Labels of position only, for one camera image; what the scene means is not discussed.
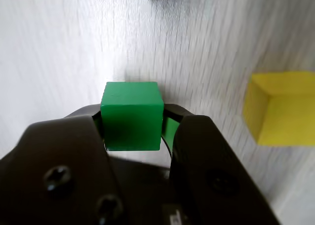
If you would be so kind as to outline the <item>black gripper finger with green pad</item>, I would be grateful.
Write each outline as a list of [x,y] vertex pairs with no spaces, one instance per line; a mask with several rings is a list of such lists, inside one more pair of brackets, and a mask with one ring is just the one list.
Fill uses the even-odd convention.
[[90,115],[30,125],[0,162],[3,225],[121,225],[123,202]]
[[276,225],[278,219],[212,119],[166,104],[178,124],[170,179],[192,225]]

